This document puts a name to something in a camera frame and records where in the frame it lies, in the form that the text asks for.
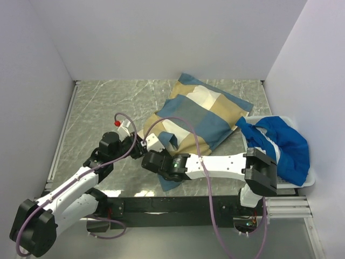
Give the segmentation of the blue beige patchwork pillowcase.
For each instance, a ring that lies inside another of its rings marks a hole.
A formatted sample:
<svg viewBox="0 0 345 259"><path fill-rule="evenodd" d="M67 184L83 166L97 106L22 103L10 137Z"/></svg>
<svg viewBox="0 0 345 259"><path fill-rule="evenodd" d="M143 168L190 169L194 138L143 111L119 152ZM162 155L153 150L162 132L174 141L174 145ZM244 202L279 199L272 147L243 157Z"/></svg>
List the blue beige patchwork pillowcase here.
<svg viewBox="0 0 345 259"><path fill-rule="evenodd" d="M183 73L142 133L155 134L171 155L209 155L252 109L252 103Z"/></svg>

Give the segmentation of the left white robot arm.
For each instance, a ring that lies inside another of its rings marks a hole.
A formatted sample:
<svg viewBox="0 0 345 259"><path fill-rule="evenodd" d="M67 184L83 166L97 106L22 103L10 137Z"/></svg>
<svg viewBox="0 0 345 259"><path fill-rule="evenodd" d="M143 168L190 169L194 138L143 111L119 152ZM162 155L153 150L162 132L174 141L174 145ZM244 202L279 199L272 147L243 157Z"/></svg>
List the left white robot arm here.
<svg viewBox="0 0 345 259"><path fill-rule="evenodd" d="M41 257L81 218L108 216L112 211L108 196L95 186L108 177L116 162L128 156L138 159L146 152L146 141L136 132L123 140L115 132L105 133L74 175L38 200L20 204L9 235L17 254Z"/></svg>

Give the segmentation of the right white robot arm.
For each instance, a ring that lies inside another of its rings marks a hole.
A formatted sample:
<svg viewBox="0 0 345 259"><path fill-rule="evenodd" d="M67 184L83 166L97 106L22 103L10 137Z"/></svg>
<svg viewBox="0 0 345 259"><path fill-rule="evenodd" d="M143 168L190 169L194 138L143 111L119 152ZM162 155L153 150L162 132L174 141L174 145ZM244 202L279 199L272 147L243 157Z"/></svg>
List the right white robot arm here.
<svg viewBox="0 0 345 259"><path fill-rule="evenodd" d="M168 181L181 182L207 176L243 181L245 186L236 203L237 211L242 215L251 214L262 197L277 195L277 164L256 148L248 148L245 153L236 155L201 157L149 151L141 166Z"/></svg>

